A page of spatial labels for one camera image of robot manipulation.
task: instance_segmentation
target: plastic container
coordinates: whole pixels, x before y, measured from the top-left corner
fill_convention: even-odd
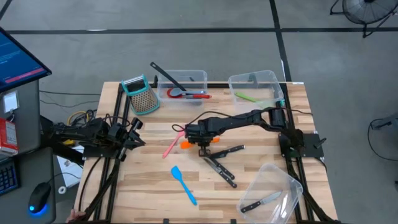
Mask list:
[[[228,84],[235,108],[241,113],[275,106],[275,102],[284,99],[275,73],[270,70],[233,75]]]
[[[207,91],[207,73],[203,70],[166,70],[186,90],[205,90]],[[162,107],[168,109],[203,109],[203,100],[206,99],[185,99],[169,98],[167,90],[176,86],[161,74],[158,74],[157,92],[158,99],[162,102]]]
[[[242,208],[274,193],[278,195],[279,192],[280,195],[274,200],[262,203],[244,213],[241,211]],[[285,224],[302,194],[303,187],[300,182],[274,164],[264,164],[240,199],[236,209],[250,223]]]

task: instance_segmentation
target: gray concrete floor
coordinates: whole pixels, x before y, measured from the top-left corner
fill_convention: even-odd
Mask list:
[[[280,26],[360,27],[344,16],[329,16],[333,1],[278,0]],[[0,0],[0,7],[5,2]],[[260,0],[13,0],[0,26],[6,30],[149,29],[273,27],[274,22],[269,1]],[[398,16],[383,26],[398,27]],[[269,69],[284,81],[274,32],[14,37],[53,70],[51,77],[40,80],[42,90],[99,93],[105,81],[142,73],[152,79],[151,61],[166,69],[202,69],[209,80],[226,81],[231,75]],[[305,82],[318,132],[328,138],[326,164],[340,220],[395,223],[398,163],[373,154],[366,131],[371,120],[398,110],[398,32],[377,32],[366,39],[360,32],[283,33],[282,37],[292,80]],[[62,105],[98,99],[40,97]],[[73,112],[94,109],[97,104],[40,107],[42,115],[65,122]],[[394,135],[391,128],[373,131],[371,141],[380,154],[398,159]],[[75,190],[57,196],[59,207],[70,208]]]

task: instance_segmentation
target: wooden tabletop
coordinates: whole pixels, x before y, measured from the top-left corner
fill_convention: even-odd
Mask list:
[[[118,86],[118,82],[104,83],[97,117],[104,117],[106,113],[113,114]],[[287,83],[287,89],[292,109],[310,112],[305,86],[302,83]],[[238,114],[234,110],[229,89],[210,88],[208,94],[213,97],[206,100],[203,111]],[[125,97],[122,97],[120,116]],[[238,187],[233,189],[198,157],[197,147],[181,150],[176,145],[162,159],[163,152],[176,136],[171,125],[183,125],[203,111],[171,110],[162,105],[151,114],[138,116],[144,122],[139,133],[147,144],[128,151],[126,160],[121,164],[112,223],[160,223],[164,218],[169,218],[171,223],[230,223],[231,219],[246,223],[237,212],[236,204],[260,167],[265,163],[275,164],[286,171],[285,161],[280,155],[278,133],[267,132],[258,126],[247,126],[225,132],[219,143],[211,145],[212,153],[240,144],[246,145],[245,150],[230,153],[218,160],[235,175],[234,181]],[[315,130],[311,115],[298,112],[293,114],[296,128],[305,133]],[[134,116],[129,110],[129,120]],[[81,188],[95,160],[93,158],[85,162],[75,208],[78,208]],[[98,192],[103,161],[104,159],[100,160],[90,176],[83,197],[83,209]],[[337,219],[325,168],[311,158],[304,158],[303,163],[310,193],[326,214]],[[191,203],[181,184],[172,177],[170,170],[173,166],[178,166],[182,171],[186,185],[198,202],[197,206]],[[104,197],[101,218],[105,217],[107,202],[108,194]],[[303,219],[306,219],[303,198],[300,199],[300,206]],[[294,213],[290,222],[295,222]]]

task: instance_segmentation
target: green pen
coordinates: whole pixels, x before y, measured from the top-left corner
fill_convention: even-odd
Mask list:
[[[254,99],[253,97],[246,96],[245,94],[243,94],[241,92],[236,92],[235,96],[240,97],[240,98],[245,99],[245,100],[248,100],[248,101],[253,102],[253,103],[258,101],[256,99]]]

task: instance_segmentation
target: desk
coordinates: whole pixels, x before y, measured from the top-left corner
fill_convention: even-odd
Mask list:
[[[19,170],[21,185],[18,189],[0,196],[1,223],[51,223],[55,219],[54,181],[50,181],[51,192],[47,200],[47,210],[41,216],[28,213],[29,197],[41,182],[49,181],[53,176],[53,150],[43,148],[32,152],[40,146],[40,105],[39,81],[26,83],[16,88],[19,97],[19,108],[15,110],[15,125],[19,154],[16,166]],[[2,99],[0,114],[3,113]],[[6,156],[0,155],[0,161]]]
[[[97,117],[104,117],[106,113],[113,114],[118,86],[118,82],[104,83]],[[304,85],[287,83],[287,89],[291,107],[310,112]],[[213,97],[205,101],[204,111],[237,114],[229,89],[209,88],[208,94]],[[125,97],[123,95],[121,102],[125,101]],[[121,164],[112,223],[161,223],[164,218],[169,218],[171,223],[230,223],[231,219],[245,223],[236,211],[236,204],[259,168],[264,163],[273,163],[286,170],[285,161],[280,155],[278,133],[267,132],[257,126],[232,129],[221,136],[219,143],[210,147],[212,152],[217,152],[239,144],[246,145],[245,150],[228,154],[219,160],[236,177],[234,181],[238,188],[233,189],[198,157],[196,147],[183,151],[177,145],[165,159],[162,159],[162,153],[176,136],[171,125],[183,125],[200,113],[198,110],[173,111],[161,106],[151,114],[138,116],[144,122],[139,133],[147,144],[128,151],[127,159]],[[293,115],[296,128],[305,133],[315,130],[311,115],[297,112],[293,112]],[[134,116],[129,110],[129,120]],[[78,208],[82,185],[95,160],[89,159],[85,162],[75,208]],[[315,159],[303,159],[303,163],[310,193],[330,217],[337,219],[325,168]],[[182,171],[183,179],[197,199],[198,206],[192,205],[180,183],[172,177],[170,170],[175,165]],[[97,194],[102,170],[103,159],[97,164],[88,181],[83,208],[87,207]],[[107,202],[108,196],[105,195],[101,218],[105,216]],[[303,199],[300,206],[303,219],[306,219]]]

